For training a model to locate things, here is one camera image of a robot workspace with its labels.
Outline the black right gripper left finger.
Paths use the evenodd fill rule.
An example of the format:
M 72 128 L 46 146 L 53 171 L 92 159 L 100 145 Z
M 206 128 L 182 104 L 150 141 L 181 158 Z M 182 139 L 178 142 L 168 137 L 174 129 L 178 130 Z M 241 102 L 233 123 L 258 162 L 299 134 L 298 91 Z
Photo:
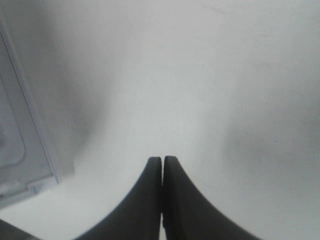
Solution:
M 162 214 L 162 160 L 150 157 L 138 180 L 103 220 L 78 240 L 158 240 Z

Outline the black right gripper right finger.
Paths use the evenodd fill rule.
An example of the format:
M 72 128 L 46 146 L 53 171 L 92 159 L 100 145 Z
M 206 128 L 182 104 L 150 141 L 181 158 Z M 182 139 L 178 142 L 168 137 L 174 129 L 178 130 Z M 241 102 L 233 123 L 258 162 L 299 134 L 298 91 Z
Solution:
M 168 240 L 250 239 L 201 194 L 175 156 L 164 158 L 162 216 Z

